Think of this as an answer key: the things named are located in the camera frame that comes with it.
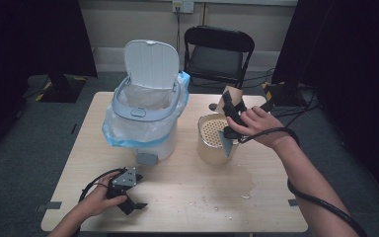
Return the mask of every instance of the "person's right hand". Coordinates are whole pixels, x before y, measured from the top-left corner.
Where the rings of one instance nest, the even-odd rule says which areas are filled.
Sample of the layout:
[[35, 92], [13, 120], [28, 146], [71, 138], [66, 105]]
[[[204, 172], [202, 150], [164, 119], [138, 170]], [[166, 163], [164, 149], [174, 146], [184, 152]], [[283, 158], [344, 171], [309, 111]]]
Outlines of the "person's right hand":
[[[268, 114], [258, 106], [254, 106], [241, 114], [241, 120], [247, 126], [238, 125], [229, 117], [226, 119], [230, 127], [246, 136], [252, 136], [274, 127], [283, 127], [282, 123], [278, 119], [271, 114]], [[255, 141], [260, 142], [267, 147], [275, 148], [275, 146], [285, 137], [290, 136], [285, 132], [279, 131], [273, 132], [269, 135], [259, 136], [255, 138]]]

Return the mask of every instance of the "trash can lid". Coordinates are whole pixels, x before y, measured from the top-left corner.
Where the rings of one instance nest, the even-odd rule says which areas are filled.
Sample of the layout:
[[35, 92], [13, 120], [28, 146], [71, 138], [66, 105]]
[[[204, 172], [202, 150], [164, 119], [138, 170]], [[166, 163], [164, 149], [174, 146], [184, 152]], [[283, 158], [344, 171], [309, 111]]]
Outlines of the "trash can lid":
[[153, 40], [133, 40], [125, 46], [124, 61], [131, 84], [153, 89], [174, 88], [180, 60], [172, 46]]

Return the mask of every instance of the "forearm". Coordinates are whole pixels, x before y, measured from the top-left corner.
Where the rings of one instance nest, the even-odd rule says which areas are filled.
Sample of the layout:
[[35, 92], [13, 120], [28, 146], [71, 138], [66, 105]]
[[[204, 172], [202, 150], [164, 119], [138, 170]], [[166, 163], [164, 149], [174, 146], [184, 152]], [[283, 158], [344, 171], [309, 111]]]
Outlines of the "forearm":
[[[284, 137], [283, 141], [274, 146], [274, 151], [281, 159], [288, 179], [298, 191], [325, 200], [348, 213], [337, 193], [294, 139]], [[317, 236], [355, 236], [354, 231], [331, 212], [302, 198], [298, 198], [297, 201], [306, 221]]]
[[48, 234], [48, 237], [70, 237], [81, 226], [81, 224], [89, 217], [78, 205], [70, 210], [57, 226]]

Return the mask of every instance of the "chair backrest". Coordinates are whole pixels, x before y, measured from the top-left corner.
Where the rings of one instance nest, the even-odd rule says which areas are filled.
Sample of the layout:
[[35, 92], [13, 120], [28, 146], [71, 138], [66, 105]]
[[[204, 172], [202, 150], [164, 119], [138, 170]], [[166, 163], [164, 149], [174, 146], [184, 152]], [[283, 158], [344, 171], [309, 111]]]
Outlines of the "chair backrest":
[[188, 29], [184, 41], [186, 51], [189, 44], [250, 53], [255, 48], [254, 40], [243, 32], [209, 26]]

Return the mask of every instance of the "black stand base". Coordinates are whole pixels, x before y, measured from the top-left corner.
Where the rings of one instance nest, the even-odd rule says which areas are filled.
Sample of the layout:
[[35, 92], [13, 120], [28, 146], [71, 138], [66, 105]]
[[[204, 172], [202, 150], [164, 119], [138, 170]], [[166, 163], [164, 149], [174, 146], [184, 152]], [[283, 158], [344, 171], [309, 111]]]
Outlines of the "black stand base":
[[284, 84], [266, 85], [265, 89], [270, 93], [273, 103], [277, 107], [305, 107], [306, 101], [298, 90], [287, 91]]
[[50, 84], [43, 93], [37, 97], [38, 102], [48, 103], [76, 103], [86, 80], [77, 80], [73, 77], [65, 77], [68, 87], [63, 89], [56, 88], [53, 83]]

